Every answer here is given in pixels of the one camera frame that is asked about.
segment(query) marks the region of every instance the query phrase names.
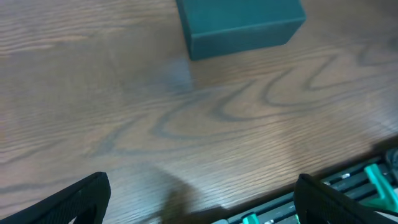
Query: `green block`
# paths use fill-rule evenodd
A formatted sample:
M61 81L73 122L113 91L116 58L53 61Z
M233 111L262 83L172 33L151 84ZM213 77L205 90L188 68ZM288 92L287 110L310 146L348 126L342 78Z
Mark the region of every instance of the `green block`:
M285 44L305 21L300 0L177 0L192 60Z

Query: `wood grain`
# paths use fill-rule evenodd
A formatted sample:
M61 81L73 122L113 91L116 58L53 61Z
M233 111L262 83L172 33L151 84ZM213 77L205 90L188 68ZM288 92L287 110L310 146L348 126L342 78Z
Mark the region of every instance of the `wood grain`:
M105 223L231 208L398 132L398 2L303 0L286 45L191 62L172 0L0 2L0 218L95 171Z

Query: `black plastic object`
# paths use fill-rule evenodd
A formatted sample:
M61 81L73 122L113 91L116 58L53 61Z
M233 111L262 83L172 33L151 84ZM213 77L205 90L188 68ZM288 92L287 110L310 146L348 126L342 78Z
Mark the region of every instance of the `black plastic object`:
M0 224L68 224L74 218L74 224L102 223L110 196L108 176L96 172Z
M396 224L308 174L298 177L294 204L300 224Z
M366 202L377 197L375 186L369 182L369 179L364 172L364 168L370 164L377 164L388 182L394 188L397 187L397 182L381 157L375 157L355 164L322 179L321 182L357 202ZM243 217L246 217L251 213L255 213L259 219L259 223L297 224L298 221L295 217L296 210L293 197L293 192L282 195L260 206L230 217L223 223L239 224L243 222Z

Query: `teal plastic part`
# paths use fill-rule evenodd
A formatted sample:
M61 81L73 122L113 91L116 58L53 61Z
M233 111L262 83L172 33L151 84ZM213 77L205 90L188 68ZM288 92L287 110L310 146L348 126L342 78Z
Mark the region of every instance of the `teal plastic part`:
M298 215L294 215L294 217L296 217L297 223L300 224L299 216Z
M390 183L383 177L376 164L365 167L365 173L370 182L376 187L379 198L374 198L364 205L398 212L398 197Z
M285 44L305 21L300 0L176 0L192 60Z
M251 214L243 218L243 224L260 224L256 214Z

